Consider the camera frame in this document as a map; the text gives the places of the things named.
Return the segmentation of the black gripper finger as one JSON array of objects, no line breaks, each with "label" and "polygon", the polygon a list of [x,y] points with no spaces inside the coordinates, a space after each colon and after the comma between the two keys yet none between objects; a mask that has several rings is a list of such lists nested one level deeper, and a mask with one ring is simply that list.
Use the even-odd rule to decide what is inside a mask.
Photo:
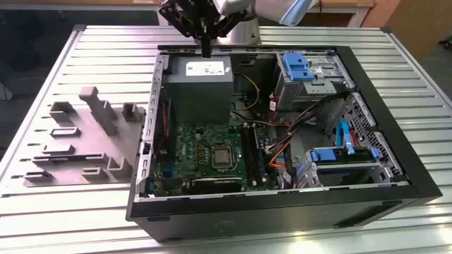
[{"label": "black gripper finger", "polygon": [[216,12],[207,18],[207,57],[211,57],[212,53],[212,41],[232,31],[236,25],[248,18],[249,14],[247,10],[237,11],[229,14],[227,17],[220,18],[220,14]]},{"label": "black gripper finger", "polygon": [[201,56],[207,58],[207,18],[191,18],[185,16],[176,1],[161,1],[159,14],[179,30],[183,36],[192,37],[201,48]]}]

